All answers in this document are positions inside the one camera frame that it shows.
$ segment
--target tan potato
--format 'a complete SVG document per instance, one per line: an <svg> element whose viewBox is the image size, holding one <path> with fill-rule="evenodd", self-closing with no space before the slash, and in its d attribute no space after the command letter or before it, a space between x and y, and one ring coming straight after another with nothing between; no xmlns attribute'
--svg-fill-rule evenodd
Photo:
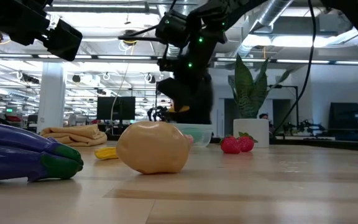
<svg viewBox="0 0 358 224"><path fill-rule="evenodd" d="M191 143L175 126L141 121L130 125L117 143L117 155L143 174L177 173L185 166Z"/></svg>

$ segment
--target clear bowl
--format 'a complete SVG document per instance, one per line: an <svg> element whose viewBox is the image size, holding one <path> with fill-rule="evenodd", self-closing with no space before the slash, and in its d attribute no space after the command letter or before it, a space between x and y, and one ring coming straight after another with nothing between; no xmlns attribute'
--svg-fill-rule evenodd
<svg viewBox="0 0 358 224"><path fill-rule="evenodd" d="M205 147L212 138L212 124L176 124L173 123L182 134L189 134L193 137L194 147Z"/></svg>

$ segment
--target person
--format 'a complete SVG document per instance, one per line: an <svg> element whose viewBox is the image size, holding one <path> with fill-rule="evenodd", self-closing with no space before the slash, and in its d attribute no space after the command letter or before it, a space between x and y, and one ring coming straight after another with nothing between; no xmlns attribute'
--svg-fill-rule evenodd
<svg viewBox="0 0 358 224"><path fill-rule="evenodd" d="M259 119L269 119L269 115L268 114L261 114L261 115L259 115Z"/></svg>
<svg viewBox="0 0 358 224"><path fill-rule="evenodd" d="M266 119L269 120L269 115L267 113L262 113L259 115L259 119ZM274 127L270 121L268 121L268 130L273 133Z"/></svg>

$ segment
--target white pot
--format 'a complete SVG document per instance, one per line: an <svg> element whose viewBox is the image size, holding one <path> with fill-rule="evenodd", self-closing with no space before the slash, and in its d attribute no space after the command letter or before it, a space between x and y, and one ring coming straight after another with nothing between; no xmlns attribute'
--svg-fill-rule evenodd
<svg viewBox="0 0 358 224"><path fill-rule="evenodd" d="M233 121L234 137L238 138L239 132L248 133L257 140L255 148L269 147L269 121L267 119L235 119Z"/></svg>

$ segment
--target yellow object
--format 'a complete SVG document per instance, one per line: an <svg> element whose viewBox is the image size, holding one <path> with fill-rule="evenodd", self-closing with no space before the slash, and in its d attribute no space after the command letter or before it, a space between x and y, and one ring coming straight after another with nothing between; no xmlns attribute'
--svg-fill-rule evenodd
<svg viewBox="0 0 358 224"><path fill-rule="evenodd" d="M185 111L188 111L188 110L190 110L190 107L189 107L189 106L183 106L183 107L180 109L179 113L185 112ZM172 107L168 110L168 112L169 112L169 113L176 113L176 112L175 112L175 109L173 109L173 105L172 105Z"/></svg>
<svg viewBox="0 0 358 224"><path fill-rule="evenodd" d="M45 128L40 133L45 138L52 137L68 146L97 146L107 142L106 133L99 131L98 125L74 126L69 128Z"/></svg>
<svg viewBox="0 0 358 224"><path fill-rule="evenodd" d="M94 155L98 159L118 159L115 147L105 147L95 150Z"/></svg>

